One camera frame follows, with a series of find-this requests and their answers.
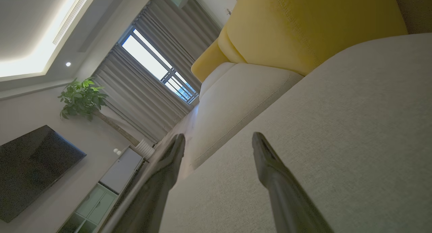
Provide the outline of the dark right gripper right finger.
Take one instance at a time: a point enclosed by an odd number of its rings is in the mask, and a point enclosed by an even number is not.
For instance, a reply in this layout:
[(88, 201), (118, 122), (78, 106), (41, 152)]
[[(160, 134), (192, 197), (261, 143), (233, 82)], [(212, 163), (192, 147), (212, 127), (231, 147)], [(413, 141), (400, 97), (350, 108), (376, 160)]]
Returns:
[(328, 222), (262, 133), (253, 133), (252, 147), (258, 179), (269, 193), (276, 231), (332, 233)]

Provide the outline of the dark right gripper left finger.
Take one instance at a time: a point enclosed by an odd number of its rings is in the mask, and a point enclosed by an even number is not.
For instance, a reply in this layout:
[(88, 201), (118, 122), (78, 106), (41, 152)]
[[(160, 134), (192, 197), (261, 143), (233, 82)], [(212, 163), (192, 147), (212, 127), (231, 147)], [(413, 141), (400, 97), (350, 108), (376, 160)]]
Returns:
[(159, 232), (169, 191), (177, 182), (185, 151), (184, 134), (174, 135), (162, 155), (149, 163), (111, 218), (113, 233)]

